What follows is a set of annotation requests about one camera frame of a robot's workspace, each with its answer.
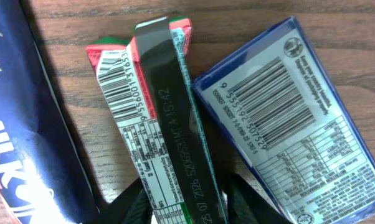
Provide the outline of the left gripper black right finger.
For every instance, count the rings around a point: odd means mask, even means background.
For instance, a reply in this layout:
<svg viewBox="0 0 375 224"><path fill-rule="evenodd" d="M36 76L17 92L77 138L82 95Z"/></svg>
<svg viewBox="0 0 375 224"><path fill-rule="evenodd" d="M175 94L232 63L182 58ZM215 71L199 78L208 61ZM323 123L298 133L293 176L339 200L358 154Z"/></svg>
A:
<svg viewBox="0 0 375 224"><path fill-rule="evenodd" d="M230 224L292 224L239 174L229 177L226 194Z"/></svg>

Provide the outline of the purple Dairy Milk bar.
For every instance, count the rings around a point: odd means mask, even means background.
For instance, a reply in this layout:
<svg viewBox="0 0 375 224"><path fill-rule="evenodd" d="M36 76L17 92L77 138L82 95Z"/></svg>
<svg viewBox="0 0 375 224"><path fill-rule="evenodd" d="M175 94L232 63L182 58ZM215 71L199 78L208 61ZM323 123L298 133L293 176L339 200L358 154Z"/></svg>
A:
<svg viewBox="0 0 375 224"><path fill-rule="evenodd" d="M16 223L98 215L19 1L0 1L0 195Z"/></svg>

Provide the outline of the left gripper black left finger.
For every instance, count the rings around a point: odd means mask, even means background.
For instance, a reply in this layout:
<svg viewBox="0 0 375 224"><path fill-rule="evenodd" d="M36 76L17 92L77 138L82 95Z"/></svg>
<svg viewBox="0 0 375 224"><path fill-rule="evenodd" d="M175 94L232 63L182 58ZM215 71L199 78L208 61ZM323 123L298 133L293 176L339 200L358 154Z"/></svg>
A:
<svg viewBox="0 0 375 224"><path fill-rule="evenodd" d="M98 217L87 224L150 224L153 209L137 178Z"/></svg>

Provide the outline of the small blue carton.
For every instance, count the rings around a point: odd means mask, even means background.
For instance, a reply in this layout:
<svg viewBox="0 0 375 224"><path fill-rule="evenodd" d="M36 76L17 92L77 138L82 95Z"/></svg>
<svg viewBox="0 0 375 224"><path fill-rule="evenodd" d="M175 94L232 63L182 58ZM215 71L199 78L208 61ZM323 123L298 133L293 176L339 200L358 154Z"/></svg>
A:
<svg viewBox="0 0 375 224"><path fill-rule="evenodd" d="M192 87L288 220L375 215L375 160L297 18L261 33Z"/></svg>

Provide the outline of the green candy stick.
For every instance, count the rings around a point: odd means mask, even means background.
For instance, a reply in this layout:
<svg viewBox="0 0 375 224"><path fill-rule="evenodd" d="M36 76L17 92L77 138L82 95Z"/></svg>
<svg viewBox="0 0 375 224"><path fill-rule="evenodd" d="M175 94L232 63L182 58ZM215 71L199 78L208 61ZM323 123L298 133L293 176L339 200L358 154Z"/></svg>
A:
<svg viewBox="0 0 375 224"><path fill-rule="evenodd" d="M86 53L158 223L226 223L222 193L185 63L187 17L104 37Z"/></svg>

